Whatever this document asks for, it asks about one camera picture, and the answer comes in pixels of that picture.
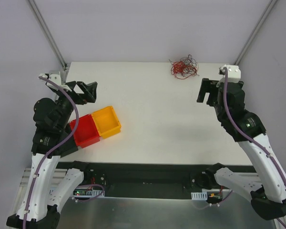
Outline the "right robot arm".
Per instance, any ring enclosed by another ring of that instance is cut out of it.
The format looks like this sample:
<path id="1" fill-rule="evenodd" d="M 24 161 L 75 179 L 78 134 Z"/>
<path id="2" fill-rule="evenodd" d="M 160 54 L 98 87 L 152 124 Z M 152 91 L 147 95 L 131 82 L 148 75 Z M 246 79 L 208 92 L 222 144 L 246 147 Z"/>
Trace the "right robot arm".
<path id="1" fill-rule="evenodd" d="M 224 186 L 247 199 L 264 220 L 286 216 L 286 173 L 283 171 L 260 118 L 245 109 L 244 83 L 224 84 L 203 78 L 197 97 L 202 103 L 209 94 L 207 105 L 215 109 L 218 121 L 239 144 L 257 172 L 260 183 L 232 172 L 216 163 L 194 176 L 194 184 L 203 189 Z"/>

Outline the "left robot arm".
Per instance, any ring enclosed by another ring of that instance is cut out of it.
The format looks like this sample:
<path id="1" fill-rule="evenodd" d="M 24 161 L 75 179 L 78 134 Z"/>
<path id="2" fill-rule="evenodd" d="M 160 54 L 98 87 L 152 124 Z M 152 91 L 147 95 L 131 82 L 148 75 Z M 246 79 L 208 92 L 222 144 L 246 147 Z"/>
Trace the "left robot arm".
<path id="1" fill-rule="evenodd" d="M 61 211 L 78 185 L 91 181 L 86 163 L 75 162 L 69 167 L 63 180 L 50 192 L 52 178 L 59 160 L 78 150 L 74 132 L 79 127 L 79 115 L 75 126 L 68 121 L 77 105 L 95 103 L 97 82 L 66 83 L 68 89 L 53 89 L 57 100 L 42 98 L 34 105 L 33 120 L 36 131 L 31 148 L 31 173 L 24 199 L 17 212 L 7 218 L 6 225 L 15 229 L 55 229 Z"/>

